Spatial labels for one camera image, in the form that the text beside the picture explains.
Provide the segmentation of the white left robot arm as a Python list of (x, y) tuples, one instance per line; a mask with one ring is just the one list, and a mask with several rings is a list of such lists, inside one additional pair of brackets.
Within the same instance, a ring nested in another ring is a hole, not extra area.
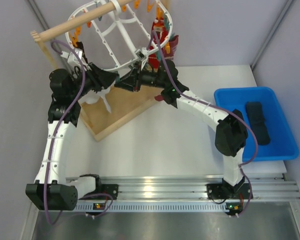
[(49, 74), (52, 102), (48, 110), (48, 136), (45, 152), (34, 182), (27, 184), (25, 194), (41, 211), (72, 211), (78, 200), (103, 194), (97, 174), (84, 174), (66, 181), (67, 157), (77, 128), (81, 105), (78, 100), (93, 91), (108, 89), (119, 74), (100, 69), (93, 63), (73, 76), (59, 68)]

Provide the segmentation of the white round clip hanger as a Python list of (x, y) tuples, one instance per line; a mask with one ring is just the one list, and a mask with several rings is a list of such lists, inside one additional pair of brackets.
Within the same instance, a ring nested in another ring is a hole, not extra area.
[[(124, 28), (130, 36), (135, 48), (147, 48), (149, 56), (159, 49), (162, 49), (164, 52), (166, 44), (175, 34), (173, 31), (173, 20), (171, 14), (162, 1), (155, 0), (155, 5), (151, 12), (147, 12), (146, 0), (134, 0), (129, 3), (129, 6), (135, 14), (132, 15), (128, 10), (119, 11), (119, 18), (131, 19), (133, 16), (136, 16), (142, 22), (144, 28), (151, 37), (154, 35), (154, 33), (151, 33), (151, 28), (156, 17), (163, 17), (165, 23), (169, 25), (167, 38), (161, 45), (155, 46), (152, 38), (147, 39), (138, 23), (134, 22), (131, 24), (125, 24)], [(90, 22), (70, 31), (70, 41), (73, 44), (72, 49), (76, 49), (74, 46), (76, 42), (83, 42), (88, 63), (92, 62), (101, 69), (109, 72), (117, 72), (121, 69), (127, 69), (132, 66), (134, 62), (139, 61), (138, 57), (133, 55), (129, 47), (125, 44), (118, 28), (115, 28), (112, 32), (105, 36), (105, 39), (113, 54), (109, 54), (106, 46), (102, 42), (102, 39)]]

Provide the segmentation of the dark navy sock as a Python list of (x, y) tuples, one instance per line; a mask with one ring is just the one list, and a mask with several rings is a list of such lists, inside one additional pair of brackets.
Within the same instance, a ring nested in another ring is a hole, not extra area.
[(266, 127), (266, 119), (263, 113), (263, 106), (260, 102), (247, 102), (245, 105), (247, 118), (257, 143), (260, 146), (268, 145), (271, 141), (268, 129)]

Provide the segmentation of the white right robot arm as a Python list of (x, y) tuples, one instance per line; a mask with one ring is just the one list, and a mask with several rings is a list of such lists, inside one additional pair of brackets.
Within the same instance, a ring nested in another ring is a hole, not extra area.
[(160, 88), (160, 96), (166, 104), (191, 113), (202, 120), (214, 132), (214, 145), (222, 154), (224, 174), (217, 187), (209, 188), (209, 198), (234, 199), (242, 192), (245, 177), (240, 170), (248, 131), (239, 110), (222, 110), (196, 96), (178, 80), (179, 71), (171, 60), (161, 61), (157, 71), (142, 68), (136, 62), (130, 71), (114, 84), (130, 92), (138, 92), (141, 86)]

